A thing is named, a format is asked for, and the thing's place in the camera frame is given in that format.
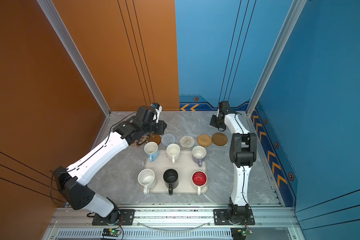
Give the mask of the right green circuit board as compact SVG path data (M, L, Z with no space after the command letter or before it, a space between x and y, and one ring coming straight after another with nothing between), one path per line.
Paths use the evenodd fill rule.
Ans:
M231 235L233 240L246 240L246 238L253 234L250 228L231 228Z

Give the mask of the red inside white mug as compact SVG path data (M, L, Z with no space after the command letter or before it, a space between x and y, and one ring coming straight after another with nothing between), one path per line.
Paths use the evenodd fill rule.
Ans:
M201 195L207 191L208 178L206 173L196 171L192 175L192 187L195 189L197 195Z

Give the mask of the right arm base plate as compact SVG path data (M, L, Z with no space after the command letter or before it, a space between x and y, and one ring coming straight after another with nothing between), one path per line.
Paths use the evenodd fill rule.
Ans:
M227 209L214 209L214 223L217 226L237 225L237 226L254 226L256 224L255 217L251 209L245 214L229 215Z

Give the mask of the tan rattan woven coaster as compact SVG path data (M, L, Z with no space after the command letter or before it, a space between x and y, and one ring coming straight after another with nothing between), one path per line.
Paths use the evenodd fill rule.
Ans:
M202 134L200 136L197 137L197 142L200 146L202 147L209 147L213 141L212 141L212 137L206 134Z

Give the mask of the cork paw print coaster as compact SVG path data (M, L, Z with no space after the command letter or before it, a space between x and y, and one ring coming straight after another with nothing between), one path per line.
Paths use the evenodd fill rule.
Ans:
M148 136L142 136L140 140L136 140L133 144L131 144L131 147L137 147L144 145L147 142Z

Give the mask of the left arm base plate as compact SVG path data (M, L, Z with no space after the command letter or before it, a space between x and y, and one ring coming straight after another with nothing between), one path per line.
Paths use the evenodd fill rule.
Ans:
M121 209L112 211L108 216L101 217L95 214L93 226L131 226L135 217L134 209Z

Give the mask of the green circuit board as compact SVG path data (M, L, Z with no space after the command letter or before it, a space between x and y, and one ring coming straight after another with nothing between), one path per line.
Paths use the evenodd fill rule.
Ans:
M115 228L111 228L111 229L104 228L102 231L101 238L106 240L122 240L123 231L121 229L115 229Z
M253 234L250 228L231 228L231 235L233 240L246 240L246 238Z

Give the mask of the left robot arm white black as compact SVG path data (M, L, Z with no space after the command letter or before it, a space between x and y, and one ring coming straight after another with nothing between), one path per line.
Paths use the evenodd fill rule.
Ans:
M67 168L60 166L53 171L59 193L74 210L85 209L107 224L119 224L121 213L117 204L90 189L88 183L106 163L127 147L144 136L162 135L167 124L160 120L161 112L162 106L158 103L139 107L136 113L111 126L107 138L80 160Z

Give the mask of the black mug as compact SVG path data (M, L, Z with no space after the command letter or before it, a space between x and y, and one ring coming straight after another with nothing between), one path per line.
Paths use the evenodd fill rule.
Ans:
M179 185L179 175L175 169L168 169L163 174L163 179L166 187L168 188L169 195L171 196Z

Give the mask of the aluminium front rail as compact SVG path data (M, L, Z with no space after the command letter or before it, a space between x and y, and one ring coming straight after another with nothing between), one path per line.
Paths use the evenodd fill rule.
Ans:
M132 227L195 228L215 227L215 209L226 205L120 205L120 210L135 210ZM255 225L251 228L292 228L300 224L292 208L278 205L251 205ZM93 228L87 210L58 208L48 228Z

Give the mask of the left green circuit board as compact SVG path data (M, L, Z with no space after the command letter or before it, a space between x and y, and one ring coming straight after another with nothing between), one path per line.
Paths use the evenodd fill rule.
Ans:
M115 229L115 228L111 228L111 229L104 228L102 231L101 238L106 240L122 240L123 231L121 229Z

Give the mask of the blue grey woven coaster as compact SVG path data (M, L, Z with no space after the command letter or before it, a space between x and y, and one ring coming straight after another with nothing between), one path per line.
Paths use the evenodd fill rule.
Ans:
M162 136L161 143L164 146L169 146L176 143L176 137L173 134L165 134Z

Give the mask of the white woven rope coaster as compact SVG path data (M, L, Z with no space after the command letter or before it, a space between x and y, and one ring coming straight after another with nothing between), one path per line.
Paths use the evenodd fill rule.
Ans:
M189 149L195 145L195 139L191 136L183 136L180 138L179 143L183 148Z

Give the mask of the plain brown cork coaster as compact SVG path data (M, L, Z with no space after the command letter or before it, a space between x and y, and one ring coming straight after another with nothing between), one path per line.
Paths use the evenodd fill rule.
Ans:
M228 137L223 133L215 133L212 136L212 141L217 146L224 146L228 142Z

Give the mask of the glossy brown round coaster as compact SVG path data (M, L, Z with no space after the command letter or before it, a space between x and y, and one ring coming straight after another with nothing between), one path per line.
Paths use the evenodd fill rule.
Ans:
M156 143L157 145L159 145L162 141L162 137L160 135L151 135L149 138L148 138L148 143L150 142L154 142Z

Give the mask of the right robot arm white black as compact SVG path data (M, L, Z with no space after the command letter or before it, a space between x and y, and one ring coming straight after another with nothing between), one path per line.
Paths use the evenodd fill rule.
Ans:
M242 124L239 113L230 108L228 101L219 103L218 112L210 125L232 134L229 157L234 166L234 183L228 204L228 220L233 225L254 225L255 219L248 201L249 176L257 159L257 135Z

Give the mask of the cream serving tray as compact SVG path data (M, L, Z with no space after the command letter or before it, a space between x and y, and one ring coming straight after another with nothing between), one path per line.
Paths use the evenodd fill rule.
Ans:
M180 158L173 163L172 160L169 159L167 152L160 150L156 160L150 162L149 157L146 157L145 168L155 173L155 179L157 181L155 187L149 190L150 194L167 194L169 192L163 178L164 172L168 169L176 170L179 175L179 185L174 189L174 194L197 194L198 190L192 182L192 175L197 171L207 173L207 162L204 161L202 166L199 167L198 164L193 161L191 151L181 151Z

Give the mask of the light blue mug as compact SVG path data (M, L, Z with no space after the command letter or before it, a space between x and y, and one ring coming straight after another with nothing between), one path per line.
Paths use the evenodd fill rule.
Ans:
M149 143L145 144L144 151L147 154L147 157L150 162L153 162L154 160L156 160L160 154L158 144L155 142L149 142Z

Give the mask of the lavender mug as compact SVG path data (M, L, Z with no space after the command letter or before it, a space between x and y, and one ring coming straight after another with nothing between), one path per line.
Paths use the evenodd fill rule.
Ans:
M195 146L192 149L193 161L200 168L203 166L203 162L205 161L206 155L207 155L207 150L202 146Z

